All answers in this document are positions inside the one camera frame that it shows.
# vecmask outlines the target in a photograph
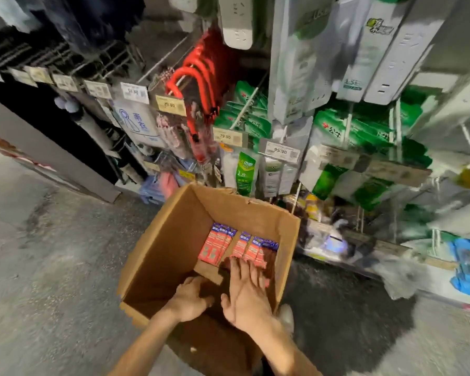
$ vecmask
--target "open cardboard box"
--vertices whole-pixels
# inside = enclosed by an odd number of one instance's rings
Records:
[[[212,282],[202,295],[214,295],[213,307],[178,325],[168,344],[191,367],[206,376],[251,375],[261,352],[248,335],[226,321],[220,306],[228,294],[229,274],[197,259],[214,222],[236,228],[228,256],[241,231],[278,242],[274,272],[268,288],[276,310],[287,280],[300,221],[272,204],[190,183],[165,202],[136,244],[121,272],[121,308],[144,328],[175,293],[178,284],[199,273]]]

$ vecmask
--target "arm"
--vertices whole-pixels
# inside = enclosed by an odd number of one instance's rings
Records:
[[[272,315],[264,278],[252,262],[231,259],[230,298],[221,296],[226,319],[251,336],[277,376],[321,376]]]
[[[122,355],[109,376],[146,376],[176,325],[195,319],[212,306],[213,297],[198,296],[204,281],[203,277],[188,277],[179,285],[174,297],[150,319],[144,332]]]

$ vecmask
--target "person's left hand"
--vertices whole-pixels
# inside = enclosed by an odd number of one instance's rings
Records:
[[[165,304],[164,309],[171,311],[178,322],[187,322],[200,316],[214,303],[212,296],[198,296],[201,284],[205,281],[207,279],[200,276],[188,277],[177,287],[174,297]]]

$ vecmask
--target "person's right hand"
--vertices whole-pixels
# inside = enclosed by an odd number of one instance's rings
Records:
[[[265,291],[265,279],[253,262],[230,259],[230,298],[221,295],[226,319],[249,335],[267,318],[272,317]]]

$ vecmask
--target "gray floor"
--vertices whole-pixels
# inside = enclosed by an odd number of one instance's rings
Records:
[[[121,266],[156,207],[45,183],[0,156],[0,375],[98,375],[138,335],[118,307]],[[470,376],[470,315],[293,262],[295,340],[324,376]],[[153,375],[193,375],[167,348]]]

